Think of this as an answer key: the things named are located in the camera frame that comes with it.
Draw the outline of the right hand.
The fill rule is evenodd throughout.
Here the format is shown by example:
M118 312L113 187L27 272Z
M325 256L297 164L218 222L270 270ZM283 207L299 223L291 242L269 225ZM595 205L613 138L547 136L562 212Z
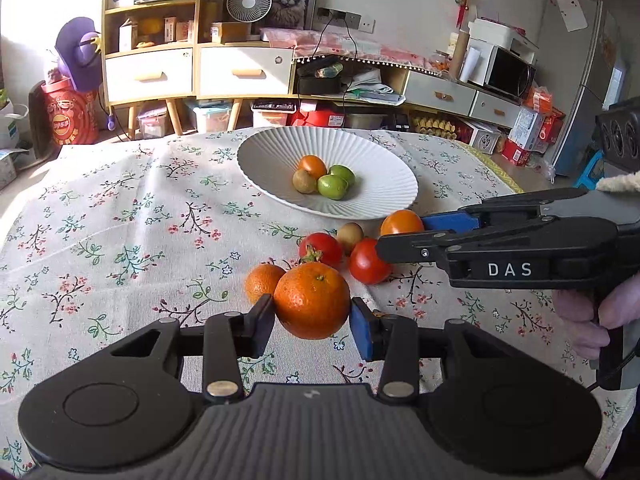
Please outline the right hand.
M576 290L555 290L555 312L570 336L574 351L588 360L599 359L600 350L610 343L609 330L623 327L640 316L640 278L636 274L617 286L600 302Z

